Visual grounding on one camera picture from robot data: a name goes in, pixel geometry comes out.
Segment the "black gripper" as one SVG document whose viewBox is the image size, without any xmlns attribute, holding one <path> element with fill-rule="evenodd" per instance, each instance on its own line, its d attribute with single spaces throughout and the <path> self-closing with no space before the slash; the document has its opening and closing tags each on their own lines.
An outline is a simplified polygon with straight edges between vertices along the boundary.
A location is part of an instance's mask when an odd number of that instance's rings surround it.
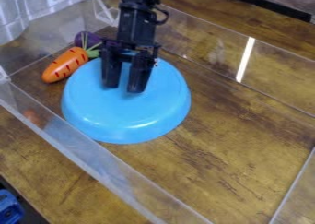
<svg viewBox="0 0 315 224">
<path fill-rule="evenodd" d="M 155 41 L 157 26 L 162 24 L 155 4 L 121 3 L 118 36 L 103 39 L 103 85 L 119 86 L 122 62 L 133 62 L 127 90 L 146 90 L 161 44 Z"/>
</svg>

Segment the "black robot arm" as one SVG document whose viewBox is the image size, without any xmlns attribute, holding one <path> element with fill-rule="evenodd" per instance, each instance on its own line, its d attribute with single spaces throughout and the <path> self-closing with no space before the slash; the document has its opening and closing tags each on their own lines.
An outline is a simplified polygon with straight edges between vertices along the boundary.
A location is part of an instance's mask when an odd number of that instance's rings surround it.
<svg viewBox="0 0 315 224">
<path fill-rule="evenodd" d="M 169 12 L 158 7 L 161 0 L 121 0 L 118 37 L 103 38 L 103 85 L 119 86 L 122 64 L 129 62 L 127 91 L 146 90 L 162 45 L 155 41 L 157 26 L 166 24 Z"/>
</svg>

